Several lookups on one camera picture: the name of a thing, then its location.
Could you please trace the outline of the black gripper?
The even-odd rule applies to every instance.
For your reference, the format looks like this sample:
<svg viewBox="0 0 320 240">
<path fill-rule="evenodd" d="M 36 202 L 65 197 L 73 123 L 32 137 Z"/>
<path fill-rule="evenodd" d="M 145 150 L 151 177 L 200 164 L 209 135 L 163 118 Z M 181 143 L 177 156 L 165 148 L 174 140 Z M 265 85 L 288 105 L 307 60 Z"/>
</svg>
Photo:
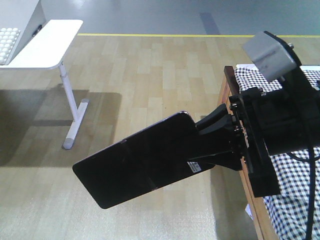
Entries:
<svg viewBox="0 0 320 240">
<path fill-rule="evenodd" d="M 230 110 L 242 128 L 241 151 L 254 197 L 281 193 L 277 174 L 271 161 L 262 129 L 259 125 L 258 100 L 262 92 L 257 87 L 229 97 Z M 192 138 L 187 161 L 201 165 L 218 165 L 234 171 L 242 170 L 237 136 L 232 132 L 232 116 L 225 103 L 196 124 L 198 135 Z"/>
</svg>

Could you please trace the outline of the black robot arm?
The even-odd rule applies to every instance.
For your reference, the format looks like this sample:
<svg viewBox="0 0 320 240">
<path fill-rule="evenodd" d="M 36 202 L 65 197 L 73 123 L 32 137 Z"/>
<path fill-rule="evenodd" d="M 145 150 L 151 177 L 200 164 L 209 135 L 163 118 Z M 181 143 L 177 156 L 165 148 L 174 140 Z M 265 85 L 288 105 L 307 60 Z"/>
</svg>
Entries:
<svg viewBox="0 0 320 240">
<path fill-rule="evenodd" d="M 320 144 L 320 92 L 300 68 L 282 76 L 281 88 L 264 92 L 260 87 L 229 97 L 196 123 L 210 141 L 226 138 L 235 160 L 226 167 L 240 170 L 246 161 L 256 198 L 278 195 L 280 184 L 271 156 L 312 149 Z"/>
</svg>

